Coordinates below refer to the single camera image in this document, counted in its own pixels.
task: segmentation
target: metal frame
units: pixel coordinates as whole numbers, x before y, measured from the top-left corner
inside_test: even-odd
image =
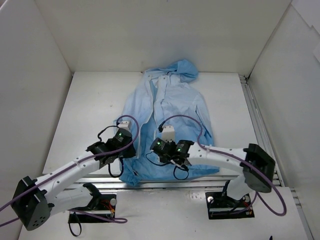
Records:
[[[240,76],[240,81],[241,81],[241,86],[243,89],[243,93],[244,93],[244,97],[245,97],[245,101],[246,104],[248,106],[248,110],[249,110],[249,114],[251,117],[251,121],[252,121],[252,125],[253,125],[253,129],[254,129],[254,133],[256,136],[256,140],[257,143],[259,144],[260,147],[264,148],[264,150],[275,160],[275,167],[276,167],[276,175],[277,175],[277,179],[279,184],[282,187],[285,187],[285,183],[283,181],[283,177],[281,175],[281,171],[279,168],[279,165],[277,163],[277,159],[275,157],[273,148],[271,146],[271,142],[270,139],[268,137],[268,133],[265,127],[265,123],[262,119],[262,115],[259,109],[259,106],[257,104],[257,100],[255,97],[254,92],[251,90],[250,87],[250,82],[247,81],[247,79],[244,76]],[[294,199],[297,211],[299,213],[301,222],[303,224],[304,230],[306,232],[306,235],[308,237],[309,240],[313,240],[313,235],[310,231],[310,228],[308,226],[308,222],[307,219],[305,217],[305,214],[303,212],[302,206],[300,204],[300,201],[298,199],[298,196],[296,194],[296,191],[294,188],[291,188],[291,193],[292,193],[292,197]]]
[[[276,169],[275,174],[277,174],[277,179],[279,180],[280,185],[282,187],[285,187],[285,183],[281,175],[275,153],[272,149],[264,121],[261,117],[261,112],[259,110],[255,95],[251,90],[250,84],[247,82],[247,80],[241,80],[241,86],[243,89],[243,94],[245,97],[246,104],[248,106],[248,110],[249,110],[249,114],[252,121],[257,143],[275,160],[275,169]]]

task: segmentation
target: light blue shirt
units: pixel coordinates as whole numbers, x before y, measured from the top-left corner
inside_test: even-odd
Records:
[[[174,165],[156,166],[146,159],[150,146],[155,138],[161,137],[159,125],[168,117],[183,114],[197,119],[202,123],[204,134],[200,143],[214,145],[211,122],[202,95],[188,83],[198,76],[196,67],[187,60],[181,60],[166,68],[152,68],[144,72],[139,85],[127,98],[122,114],[135,117],[139,123],[140,133],[134,142],[137,156],[124,159],[124,171],[120,180],[137,185],[141,180],[169,181],[174,180]],[[172,125],[175,130],[175,142],[191,140],[196,142],[200,128],[193,120],[185,117],[170,119],[165,125]],[[136,134],[135,126],[131,133]],[[159,164],[155,153],[148,158]],[[219,172],[218,167],[208,165],[189,166],[188,179],[203,177]],[[176,177],[184,179],[187,172],[177,169]]]

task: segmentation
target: white enclosure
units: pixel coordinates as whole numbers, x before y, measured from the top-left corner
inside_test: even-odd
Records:
[[[316,0],[0,0],[0,206],[12,199],[20,179],[47,174],[93,143],[121,113],[140,72],[188,59],[200,72],[190,85],[205,98],[217,147],[258,143],[275,157],[273,183],[285,198],[287,215],[274,216],[258,201],[251,220],[204,219],[206,207],[193,196],[203,198],[206,188],[221,189],[237,176],[226,169],[191,182],[143,182],[140,191],[102,169],[69,188],[92,182],[101,191],[118,192],[118,216],[130,222],[84,224],[80,238],[320,239],[319,5]],[[117,163],[111,167],[119,171]],[[266,200],[281,210],[274,192]],[[170,204],[159,211],[155,201]],[[15,217],[7,208],[0,224]],[[183,220],[173,227],[168,219]],[[0,228],[0,236],[74,239],[67,220],[68,213],[60,213],[30,232],[17,221]],[[158,228],[163,222],[168,231]]]

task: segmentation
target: black cable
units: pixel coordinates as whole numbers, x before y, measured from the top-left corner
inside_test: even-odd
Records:
[[[145,155],[145,158],[150,162],[152,163],[153,165],[156,165],[156,166],[159,166],[159,167],[162,167],[162,166],[165,166],[165,165],[168,165],[168,164],[171,164],[171,162],[166,162],[164,164],[157,164],[157,163],[154,163],[153,161],[151,161],[147,156],[152,154],[152,152],[149,152]]]
[[[108,128],[119,128],[119,127],[116,125],[110,125],[110,126],[107,126],[105,129],[103,129],[102,131],[100,131],[97,136],[100,142],[102,142],[102,138],[100,137],[100,135],[103,134],[105,130],[107,130]]]
[[[119,157],[119,162],[121,163],[121,172],[119,175],[113,175],[111,173],[111,167],[110,167],[110,164],[108,164],[108,171],[109,171],[109,175],[110,177],[112,178],[120,178],[122,176],[122,174],[124,173],[124,159],[122,157]]]
[[[184,171],[184,172],[187,172],[188,174],[187,174],[187,176],[185,177],[185,178],[177,178],[177,176],[176,176],[176,170],[177,169],[180,169],[181,171]],[[186,180],[188,177],[189,177],[189,170],[187,170],[187,169],[184,169],[184,168],[181,168],[181,167],[178,167],[177,165],[176,166],[174,166],[174,169],[173,169],[173,176],[174,176],[174,178],[175,179],[177,179],[177,180]]]
[[[79,234],[75,234],[75,233],[74,233],[74,231],[73,231],[72,228],[71,228],[70,222],[68,222],[68,224],[69,224],[69,230],[70,230],[70,233],[72,234],[72,236],[74,236],[74,237],[79,237],[79,236],[81,235],[81,233],[82,233],[81,222],[80,222],[80,220],[79,220],[79,218],[78,218],[78,216],[77,216],[77,214],[76,214],[75,212],[74,212],[72,215],[74,216],[77,224],[78,224],[79,227],[80,227],[80,233],[79,233]]]

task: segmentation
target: wire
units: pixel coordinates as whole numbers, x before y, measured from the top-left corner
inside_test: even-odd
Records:
[[[13,222],[15,222],[15,221],[17,221],[17,220],[19,220],[18,217],[17,217],[17,218],[14,218],[14,219],[12,219],[12,220],[10,220],[10,221],[7,221],[7,222],[5,222],[5,223],[2,223],[2,224],[0,224],[0,228],[1,228],[1,227],[4,227],[5,225],[11,224],[11,223],[13,223]]]
[[[117,125],[110,125],[110,126],[107,126],[105,129],[103,129],[102,131],[100,131],[97,136],[100,142],[102,142],[102,138],[100,137],[100,135],[103,134],[105,130],[107,130],[108,128],[119,128],[119,127]]]
[[[162,166],[165,166],[165,165],[171,164],[171,162],[166,162],[166,163],[164,163],[164,164],[157,164],[157,163],[155,163],[155,162],[151,161],[151,160],[148,158],[148,155],[150,155],[150,154],[152,154],[152,152],[147,153],[147,154],[145,155],[145,158],[146,158],[150,163],[152,163],[153,165],[156,165],[156,166],[162,167]]]
[[[112,154],[116,154],[116,153],[119,153],[119,152],[122,152],[123,150],[129,148],[133,143],[134,141],[138,138],[138,135],[139,135],[139,123],[138,121],[131,115],[122,115],[120,117],[118,117],[118,119],[116,120],[117,124],[119,123],[119,120],[122,119],[122,118],[125,118],[125,117],[128,117],[128,118],[131,118],[135,124],[136,124],[136,134],[134,136],[134,138],[132,139],[131,142],[128,143],[128,145],[124,146],[124,147],[121,147],[120,149],[117,149],[117,150],[114,150],[114,151],[108,151],[108,152],[102,152],[102,153],[98,153],[98,154],[93,154],[93,155],[90,155],[90,156],[87,156],[87,157],[84,157],[82,159],[80,159],[78,161],[78,163],[82,163],[88,159],[91,159],[91,158],[95,158],[95,157],[101,157],[101,156],[106,156],[106,155],[112,155]],[[38,187],[48,183],[49,181],[51,181],[52,179],[55,179],[56,177],[64,174],[65,172],[69,171],[70,169],[76,167],[77,164],[74,163],[68,167],[66,167],[65,169],[59,171],[58,173],[52,175],[51,177],[48,177],[46,180],[34,185],[33,187],[29,188],[28,190],[24,191],[23,193],[21,193],[20,195],[16,196],[15,198],[13,198],[12,200],[10,200],[9,202],[7,202],[6,204],[4,204],[2,207],[0,207],[0,212],[2,212],[5,208],[7,208],[9,205],[13,204],[15,201],[19,200],[20,198],[22,198],[23,196],[27,195],[28,193],[34,191],[35,189],[37,189]],[[97,216],[97,215],[94,215],[94,214],[91,214],[91,213],[88,213],[88,212],[82,212],[83,214],[86,214],[88,216],[91,216],[91,217],[96,217],[98,219],[101,219],[100,216]],[[5,225],[8,225],[10,223],[13,223],[14,221],[18,220],[19,218],[15,218],[15,219],[12,219],[10,221],[7,221],[5,223],[2,223],[0,224],[0,228],[5,226]]]
[[[225,156],[228,156],[228,157],[231,157],[231,158],[234,158],[238,161],[240,161],[241,163],[243,163],[244,165],[246,165],[247,167],[251,168],[253,171],[255,171],[260,177],[263,178],[263,180],[265,180],[272,188],[273,190],[275,191],[275,193],[278,195],[280,201],[281,201],[281,204],[283,206],[283,212],[279,213],[279,212],[276,212],[274,211],[269,205],[267,205],[267,203],[263,200],[262,202],[264,203],[264,205],[275,215],[277,216],[284,216],[287,214],[287,206],[286,206],[286,203],[285,203],[285,200],[284,198],[282,197],[281,193],[279,192],[279,190],[276,188],[276,186],[272,183],[272,181],[269,180],[269,178],[267,178],[259,169],[257,169],[255,166],[251,165],[250,163],[246,162],[245,160],[241,159],[240,157],[237,157],[231,153],[228,153],[228,152],[224,152],[224,151],[220,151],[220,150],[215,150],[215,149],[210,149],[210,148],[206,148],[205,146],[203,146],[202,144],[200,144],[200,137],[203,133],[203,127],[201,125],[201,123],[196,120],[195,118],[191,117],[191,116],[187,116],[187,115],[183,115],[183,114],[177,114],[177,115],[173,115],[173,116],[170,116],[168,117],[167,119],[165,119],[159,126],[159,129],[162,128],[163,124],[165,122],[167,122],[168,120],[172,119],[172,118],[176,118],[176,117],[185,117],[185,118],[188,118],[188,119],[191,119],[193,121],[195,121],[199,126],[200,126],[200,133],[197,137],[197,143],[198,145],[206,150],[206,151],[210,151],[212,153],[216,153],[216,154],[221,154],[221,155],[225,155]]]
[[[113,175],[111,173],[111,164],[108,164],[108,172],[109,172],[109,175],[112,177],[112,178],[120,178],[122,176],[122,174],[124,173],[124,160],[122,157],[119,157],[119,162],[121,163],[121,172],[119,175]]]
[[[176,176],[176,170],[177,170],[177,169],[180,169],[181,171],[187,172],[188,174],[186,175],[185,178],[177,178],[177,176]],[[183,168],[180,168],[180,167],[178,167],[178,166],[176,165],[176,166],[174,166],[174,169],[173,169],[173,176],[174,176],[174,178],[177,179],[177,180],[186,180],[186,179],[189,177],[189,171],[188,171],[188,170],[185,170],[185,169],[183,169]]]
[[[75,220],[76,220],[76,223],[79,225],[80,232],[79,232],[79,234],[75,234],[74,231],[73,231],[72,228],[71,228],[71,223],[70,223],[70,222],[68,222],[69,230],[70,230],[70,233],[72,234],[72,236],[74,236],[74,237],[79,237],[79,236],[81,235],[81,233],[82,233],[81,222],[80,222],[80,220],[79,220],[79,218],[78,218],[78,215],[77,215],[75,212],[74,212],[72,215],[74,216],[74,218],[75,218]]]
[[[122,218],[122,217],[115,217],[115,218],[110,219],[110,218],[106,218],[106,217],[103,217],[103,216],[98,216],[98,215],[92,214],[90,212],[76,210],[76,209],[70,209],[69,211],[70,212],[76,212],[78,214],[85,214],[85,215],[88,215],[90,217],[93,217],[93,218],[96,218],[96,219],[100,219],[100,220],[103,220],[105,222],[114,223],[114,224],[125,224],[125,223],[128,222],[128,220],[126,218]]]

